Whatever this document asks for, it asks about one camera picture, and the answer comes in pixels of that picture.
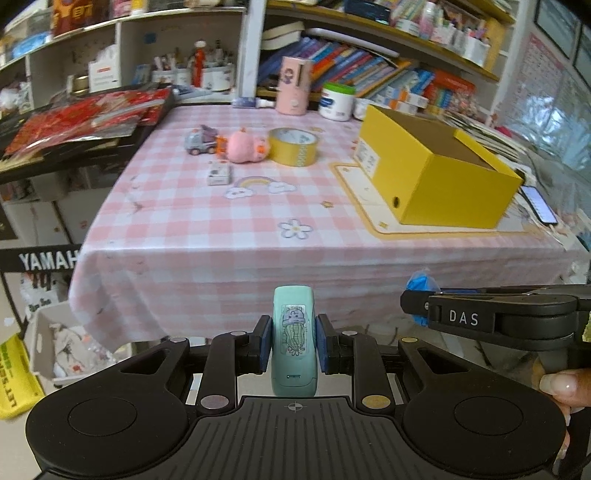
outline mint green object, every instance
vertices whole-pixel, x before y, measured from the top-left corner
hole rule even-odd
[[[313,397],[318,382],[314,294],[285,286],[273,298],[271,384],[277,397]]]
[[[322,88],[329,92],[344,93],[345,95],[355,95],[355,87],[351,85],[343,85],[342,83],[327,82]]]

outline circular pad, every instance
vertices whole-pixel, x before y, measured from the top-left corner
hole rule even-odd
[[[518,406],[496,397],[468,398],[456,406],[453,414],[462,427],[480,435],[506,435],[523,421]]]
[[[93,398],[70,412],[70,426],[84,435],[106,437],[128,428],[137,417],[135,407],[120,398]]]
[[[513,478],[555,460],[566,425],[544,394],[488,372],[437,377],[406,405],[402,418],[428,461],[470,478]]]
[[[143,378],[130,377],[136,390],[121,388],[116,397],[96,389],[105,396],[89,399],[92,390],[74,384],[42,399],[26,426],[37,461],[73,478],[118,478],[168,455],[189,428],[187,413],[172,393],[147,390]]]

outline jellyfish drawing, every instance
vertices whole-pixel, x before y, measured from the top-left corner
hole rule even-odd
[[[283,309],[282,353],[292,356],[306,351],[306,313],[303,305],[286,305]]]

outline pink checkered tablecloth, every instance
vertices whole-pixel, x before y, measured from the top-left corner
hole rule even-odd
[[[183,149],[199,124],[222,135],[240,127],[313,131],[320,137],[318,161],[307,168],[234,165],[233,187],[210,187],[209,155]],[[273,291],[284,284],[312,286],[316,311],[339,327],[400,314],[399,295],[424,267],[443,287],[553,283],[569,270],[577,254],[549,236],[371,235],[329,169],[351,161],[360,125],[316,112],[175,108],[90,228],[70,289],[75,315],[114,349],[165,335],[250,331],[272,312]]]

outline crosshair mark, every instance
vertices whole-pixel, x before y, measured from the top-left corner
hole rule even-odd
[[[302,405],[301,403],[298,403],[296,401],[290,403],[289,405],[286,405],[285,407],[289,408],[293,412],[300,411],[302,408],[305,408],[304,405]]]

